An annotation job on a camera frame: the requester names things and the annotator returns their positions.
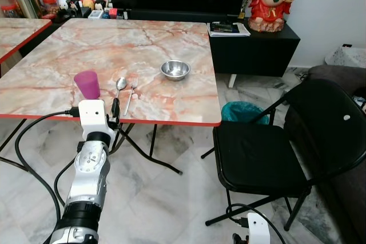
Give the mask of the pink plastic cup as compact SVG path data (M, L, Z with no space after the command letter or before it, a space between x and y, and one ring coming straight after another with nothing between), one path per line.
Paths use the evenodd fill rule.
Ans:
M84 99L99 99L101 91L96 71L86 70L79 72L75 75L74 82Z

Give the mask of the steel spoon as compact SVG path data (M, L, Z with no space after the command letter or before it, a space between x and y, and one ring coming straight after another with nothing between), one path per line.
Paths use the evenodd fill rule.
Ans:
M125 77L120 77L117 80L117 94L115 96L115 101L119 101L120 100L120 93L121 91L125 90L126 85L128 85L128 80Z

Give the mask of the steel fork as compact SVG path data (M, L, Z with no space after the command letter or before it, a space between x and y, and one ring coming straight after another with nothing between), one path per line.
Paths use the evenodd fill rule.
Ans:
M130 104L132 102L133 96L135 95L136 88L138 87L138 80L139 78L133 78L131 81L130 97L128 98L128 102L125 105L125 111L123 113L123 116L127 116L128 112L130 111Z

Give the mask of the steel bowl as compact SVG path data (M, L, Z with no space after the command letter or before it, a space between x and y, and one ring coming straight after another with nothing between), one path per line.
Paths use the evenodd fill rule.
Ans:
M181 81L185 79L191 71L190 65L177 59L170 59L160 66L165 79L169 81Z

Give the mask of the black folding chair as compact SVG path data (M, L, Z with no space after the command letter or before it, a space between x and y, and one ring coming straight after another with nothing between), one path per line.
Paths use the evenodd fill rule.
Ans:
M218 178L229 192L258 194L254 207L292 197L288 230L312 187L363 163L366 114L335 82L310 79L263 111L275 115L288 103L304 132L288 134L259 117L246 123L222 121L213 129Z

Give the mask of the grey patterned cloth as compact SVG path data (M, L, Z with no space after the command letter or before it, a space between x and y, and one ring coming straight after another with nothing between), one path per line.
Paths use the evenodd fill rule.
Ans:
M327 65L349 66L356 68L366 67L366 48L340 46L324 58Z

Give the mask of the teal waste bin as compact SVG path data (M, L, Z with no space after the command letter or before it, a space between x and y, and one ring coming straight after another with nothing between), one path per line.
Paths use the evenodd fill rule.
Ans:
M248 101L229 101L221 110L222 121L249 123L264 109Z

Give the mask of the stack of booklets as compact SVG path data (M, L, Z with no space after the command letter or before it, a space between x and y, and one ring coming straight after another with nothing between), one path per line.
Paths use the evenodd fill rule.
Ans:
M251 33L242 23L220 23L212 22L207 24L210 37L238 37L250 36Z

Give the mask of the steel canister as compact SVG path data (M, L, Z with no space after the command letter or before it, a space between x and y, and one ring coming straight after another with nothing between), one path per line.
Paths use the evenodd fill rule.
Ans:
M16 0L16 2L26 18L42 18L42 11L37 0Z

